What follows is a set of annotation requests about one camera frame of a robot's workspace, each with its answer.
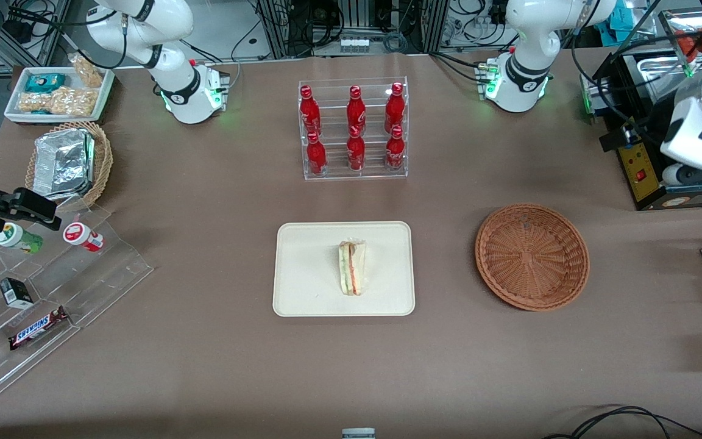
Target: plastic wrap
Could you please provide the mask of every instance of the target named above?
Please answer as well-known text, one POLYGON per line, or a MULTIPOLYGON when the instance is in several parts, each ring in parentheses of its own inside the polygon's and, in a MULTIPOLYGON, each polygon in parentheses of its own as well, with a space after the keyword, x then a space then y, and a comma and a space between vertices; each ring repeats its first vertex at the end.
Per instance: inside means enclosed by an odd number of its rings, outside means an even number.
POLYGON ((98 98, 97 90, 59 87, 53 92, 50 111, 53 114, 88 117, 94 111, 98 98))
POLYGON ((22 112, 48 111, 52 101, 53 96, 50 93, 21 93, 18 97, 18 109, 22 112))
POLYGON ((80 80, 86 87, 99 88, 102 86, 102 75, 86 58, 80 53, 69 54, 69 62, 75 67, 75 72, 80 76, 80 80))

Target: red bottle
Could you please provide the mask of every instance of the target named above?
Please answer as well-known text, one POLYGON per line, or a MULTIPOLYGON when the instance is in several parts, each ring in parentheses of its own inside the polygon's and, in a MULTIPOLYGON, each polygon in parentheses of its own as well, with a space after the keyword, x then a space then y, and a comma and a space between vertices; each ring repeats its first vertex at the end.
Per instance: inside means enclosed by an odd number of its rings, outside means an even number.
POLYGON ((358 85, 352 85, 349 90, 351 99, 346 106, 346 116, 349 119, 349 127, 359 127, 360 133, 364 134, 366 114, 364 102, 362 102, 362 89, 358 85))
POLYGON ((324 145, 318 141, 316 131, 307 133, 307 162, 310 172, 314 175, 324 175, 327 173, 327 152, 324 145))
POLYGON ((402 97, 402 83, 392 84, 392 94, 386 102, 386 120, 384 129, 387 133, 392 133, 392 127, 402 123, 402 115, 405 113, 405 100, 402 97))
POLYGON ((300 96, 300 115, 305 129, 321 135, 321 114, 318 111, 318 102, 313 98, 313 90, 309 85, 301 86, 300 96))
POLYGON ((360 171, 364 167, 364 141, 359 127, 349 127, 349 141, 346 142, 349 152, 349 168, 360 171))
POLYGON ((386 169, 396 171, 402 167, 402 156, 405 153, 405 142, 402 140, 402 127, 392 127, 392 138, 386 142, 386 169))

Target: acrylic bottle rack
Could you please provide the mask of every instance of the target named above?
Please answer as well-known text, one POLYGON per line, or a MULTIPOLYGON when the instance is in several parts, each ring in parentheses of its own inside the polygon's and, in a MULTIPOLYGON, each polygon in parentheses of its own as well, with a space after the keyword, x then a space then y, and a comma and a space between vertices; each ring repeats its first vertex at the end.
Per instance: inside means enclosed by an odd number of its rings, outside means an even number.
POLYGON ((31 225, 27 230, 44 239, 39 252, 0 248, 0 280, 23 281, 34 304, 28 309, 9 308, 0 291, 0 393, 31 367, 42 361, 78 331, 123 297, 153 269, 131 245, 121 240, 106 222, 109 212, 70 198, 56 210, 62 218, 58 232, 31 225), (105 245, 98 252, 69 245, 62 231, 80 221, 100 233, 105 245), (11 351, 8 338, 49 312, 64 306, 69 319, 50 328, 30 344, 11 351))
POLYGON ((305 180, 350 180, 357 178, 395 178, 407 177, 409 136, 408 119, 409 89, 407 77, 382 77, 343 80, 302 80, 300 87, 309 85, 313 89, 313 97, 318 103, 321 114, 321 137, 327 152, 326 175, 318 176, 310 172, 307 158, 307 131, 300 117, 300 89, 297 89, 297 122, 300 124, 300 146, 303 156, 303 175, 305 180), (405 150, 402 166, 395 171, 389 171, 384 166, 386 157, 386 142, 389 134, 384 130, 386 102, 392 94, 392 84, 401 82, 404 86, 402 97, 405 100, 405 113, 402 117, 402 140, 405 150), (367 123, 362 139, 365 142, 364 167, 354 171, 348 165, 346 142, 349 139, 346 106, 349 103, 349 89, 358 85, 362 89, 362 100, 367 111, 367 123))

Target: empty wicker basket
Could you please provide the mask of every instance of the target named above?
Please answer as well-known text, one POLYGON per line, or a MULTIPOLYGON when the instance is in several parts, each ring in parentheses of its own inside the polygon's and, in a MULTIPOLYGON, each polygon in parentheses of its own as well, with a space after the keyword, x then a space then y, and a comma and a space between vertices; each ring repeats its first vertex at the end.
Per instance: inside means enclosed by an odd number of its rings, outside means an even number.
MULTIPOLYGON (((93 122, 67 122, 62 123, 54 131, 68 130, 69 128, 86 128, 94 137, 94 186, 83 196, 83 201, 87 205, 92 205, 105 191, 107 180, 110 177, 112 167, 112 149, 110 141, 99 125, 93 122)), ((31 189, 34 186, 34 163, 37 161, 37 149, 31 155, 29 169, 26 171, 26 187, 31 189)))
POLYGON ((579 231, 559 213, 534 204, 509 205, 487 217, 476 238, 476 265, 491 291, 529 311, 567 305, 590 271, 579 231))

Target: brown table surface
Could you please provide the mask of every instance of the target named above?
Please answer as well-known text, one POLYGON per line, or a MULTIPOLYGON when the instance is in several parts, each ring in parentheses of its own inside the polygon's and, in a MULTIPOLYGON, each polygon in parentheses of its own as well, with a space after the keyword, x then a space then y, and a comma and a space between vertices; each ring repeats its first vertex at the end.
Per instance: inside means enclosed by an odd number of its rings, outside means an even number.
MULTIPOLYGON (((580 55, 594 71, 605 51, 580 55)), ((633 211, 602 124, 582 120, 569 53, 525 114, 479 102, 427 56, 243 72, 229 110, 195 126, 164 110, 145 70, 116 72, 100 204, 156 270, 0 395, 0 436, 332 438, 370 426, 381 439, 538 438, 607 404, 702 430, 702 209, 633 211), (400 75, 410 176, 303 181, 297 81, 400 75), (557 209, 587 242, 587 288, 556 312, 506 305, 474 265, 480 223, 515 202, 557 209), (356 220, 412 228, 413 314, 276 316, 278 228, 356 220)), ((3 123, 0 188, 22 184, 47 130, 3 123)), ((661 437, 651 421, 607 423, 593 437, 661 437)))

